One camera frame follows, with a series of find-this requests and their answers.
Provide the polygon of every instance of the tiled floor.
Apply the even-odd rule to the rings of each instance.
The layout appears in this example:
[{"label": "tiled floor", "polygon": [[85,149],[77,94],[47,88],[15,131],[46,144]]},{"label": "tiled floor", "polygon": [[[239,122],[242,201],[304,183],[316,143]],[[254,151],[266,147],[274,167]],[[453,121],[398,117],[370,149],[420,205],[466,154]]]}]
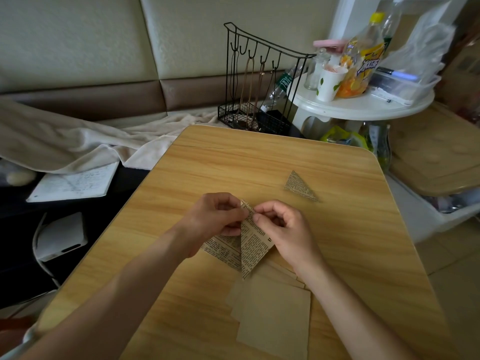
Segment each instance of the tiled floor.
[{"label": "tiled floor", "polygon": [[480,359],[480,223],[472,218],[417,244],[463,360]]}]

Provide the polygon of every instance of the wooden table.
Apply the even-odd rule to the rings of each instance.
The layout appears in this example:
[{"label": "wooden table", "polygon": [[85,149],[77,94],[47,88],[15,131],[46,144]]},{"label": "wooden table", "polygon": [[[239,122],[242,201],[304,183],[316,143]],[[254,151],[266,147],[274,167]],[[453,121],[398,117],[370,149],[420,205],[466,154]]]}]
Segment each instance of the wooden table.
[{"label": "wooden table", "polygon": [[[321,199],[283,189],[295,170]],[[327,261],[426,359],[454,359],[444,315],[370,152],[299,138],[191,126],[175,140],[44,310],[45,333],[207,192],[251,205],[280,199],[301,209]],[[267,257],[288,267],[273,248]],[[123,359],[273,359],[235,341],[225,304],[236,272],[201,251],[183,261],[131,339]],[[309,359],[348,359],[317,300]]]}]

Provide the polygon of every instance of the white cup with leaves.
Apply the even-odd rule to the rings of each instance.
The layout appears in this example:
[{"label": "white cup with leaves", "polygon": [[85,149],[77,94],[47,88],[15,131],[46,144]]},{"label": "white cup with leaves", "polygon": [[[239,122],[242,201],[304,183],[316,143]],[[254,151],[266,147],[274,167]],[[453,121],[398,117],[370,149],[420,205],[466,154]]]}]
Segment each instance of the white cup with leaves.
[{"label": "white cup with leaves", "polygon": [[325,64],[318,81],[317,99],[323,102],[333,101],[347,72],[348,69],[344,66]]}]

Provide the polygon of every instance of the yellow bottle cap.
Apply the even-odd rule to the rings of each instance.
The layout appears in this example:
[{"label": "yellow bottle cap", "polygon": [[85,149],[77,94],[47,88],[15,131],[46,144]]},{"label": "yellow bottle cap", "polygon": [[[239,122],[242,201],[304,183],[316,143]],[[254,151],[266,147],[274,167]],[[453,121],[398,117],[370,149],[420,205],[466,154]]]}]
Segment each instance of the yellow bottle cap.
[{"label": "yellow bottle cap", "polygon": [[384,16],[385,12],[374,12],[370,17],[370,23],[381,23]]}]

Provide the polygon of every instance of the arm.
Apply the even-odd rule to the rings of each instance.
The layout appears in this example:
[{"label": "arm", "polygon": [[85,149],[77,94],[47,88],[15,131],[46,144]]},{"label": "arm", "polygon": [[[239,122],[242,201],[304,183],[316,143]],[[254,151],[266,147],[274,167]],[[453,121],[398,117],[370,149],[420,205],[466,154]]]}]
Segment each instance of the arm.
[{"label": "arm", "polygon": [[255,207],[253,220],[321,303],[353,360],[419,360],[323,259],[303,214],[278,200]]},{"label": "arm", "polygon": [[177,224],[31,347],[21,360],[117,359],[163,287],[212,236],[240,235],[248,216],[230,193],[202,196]]}]

